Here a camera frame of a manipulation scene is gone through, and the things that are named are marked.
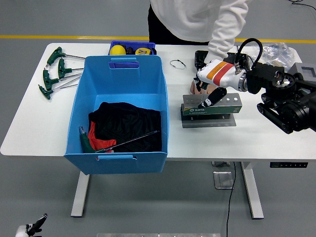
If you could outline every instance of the black cable on floor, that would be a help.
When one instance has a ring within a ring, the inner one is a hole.
[[[299,2],[302,2],[303,0],[288,0],[288,1],[290,1],[293,5],[309,6],[309,7],[313,8],[316,11],[316,8],[311,6],[311,5],[304,4],[304,3],[299,3]]]
[[[234,163],[234,170],[235,170],[235,177],[234,177],[234,182],[233,182],[233,186],[232,186],[232,190],[231,190],[231,195],[229,197],[229,202],[228,202],[228,214],[227,214],[227,222],[226,222],[226,237],[228,237],[228,221],[229,221],[229,213],[231,210],[231,199],[232,199],[232,194],[233,194],[233,190],[234,190],[234,186],[235,186],[235,181],[236,181],[236,165],[235,162]]]

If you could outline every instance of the black cloth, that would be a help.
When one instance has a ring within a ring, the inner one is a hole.
[[[174,36],[157,18],[151,5],[148,11],[148,30],[149,42],[155,44],[208,45],[208,42],[187,41]]]
[[[89,114],[89,124],[95,122],[95,137],[101,140],[115,139],[117,144],[140,137],[146,133],[158,133],[114,148],[114,152],[161,152],[160,111],[136,107],[119,102],[103,102]]]

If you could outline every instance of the white table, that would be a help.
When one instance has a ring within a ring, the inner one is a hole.
[[[5,156],[63,157],[66,150],[68,124],[76,93],[76,87],[62,89],[47,100],[38,84],[43,85],[42,71],[47,59],[57,48],[69,55],[86,57],[107,55],[110,44],[52,43],[47,46],[32,80],[21,101],[9,131],[1,146]],[[168,160],[194,161],[241,161],[246,181],[249,202],[254,219],[262,219],[263,212],[257,192],[252,167],[257,161],[301,161],[315,160],[316,134],[312,130],[285,134],[257,110],[261,102],[260,91],[253,95],[240,92],[243,104],[234,114],[236,126],[211,128],[182,128],[180,106],[182,96],[190,94],[189,88],[196,74],[194,54],[196,50],[207,50],[206,46],[156,45],[157,55],[162,59],[167,82],[170,131]],[[243,52],[253,52],[245,47]],[[295,61],[301,62],[293,49]],[[171,60],[179,59],[187,65],[185,70],[170,66]],[[65,59],[67,68],[80,68],[82,60]],[[49,67],[51,78],[57,77],[56,63]],[[235,93],[228,88],[228,93]],[[82,215],[89,175],[80,173],[72,216]]]

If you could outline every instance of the yellow floor line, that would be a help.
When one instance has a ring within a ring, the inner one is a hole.
[[[0,35],[0,39],[31,40],[149,40],[147,36],[42,36],[42,35]]]
[[[47,35],[0,35],[0,39],[22,40],[145,40],[148,36],[47,36]],[[237,38],[236,42],[244,42],[246,39]],[[283,43],[316,43],[313,39],[258,39],[265,42]]]

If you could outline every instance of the red cloth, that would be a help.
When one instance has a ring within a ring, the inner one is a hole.
[[[90,145],[94,150],[108,148],[110,146],[117,144],[117,141],[115,139],[105,141],[105,140],[100,140],[100,139],[95,138],[94,127],[95,127],[95,122],[91,121],[90,131],[88,133],[88,138],[89,138]]]

